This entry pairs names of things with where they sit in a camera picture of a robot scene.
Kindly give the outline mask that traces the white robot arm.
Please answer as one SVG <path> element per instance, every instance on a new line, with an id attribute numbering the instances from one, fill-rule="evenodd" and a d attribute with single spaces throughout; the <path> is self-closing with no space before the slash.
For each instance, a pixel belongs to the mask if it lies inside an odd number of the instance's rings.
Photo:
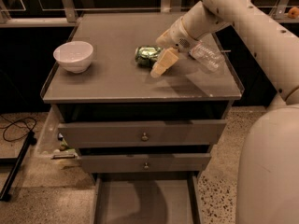
<path id="1" fill-rule="evenodd" d="M 299 37 L 251 0 L 201 0 L 156 43 L 161 76 L 205 35 L 232 26 L 278 95 L 241 149 L 235 224 L 299 224 Z"/>

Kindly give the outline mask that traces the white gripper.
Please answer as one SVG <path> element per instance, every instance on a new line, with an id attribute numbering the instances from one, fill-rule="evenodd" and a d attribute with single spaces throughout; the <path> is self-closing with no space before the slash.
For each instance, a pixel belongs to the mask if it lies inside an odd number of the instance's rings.
<path id="1" fill-rule="evenodd" d="M 192 36 L 183 25 L 183 17 L 179 17 L 169 29 L 156 39 L 156 44 L 163 50 L 158 56 L 157 62 L 152 66 L 150 75 L 154 78 L 160 77 L 178 61 L 178 51 L 189 52 L 199 40 L 200 36 Z"/>

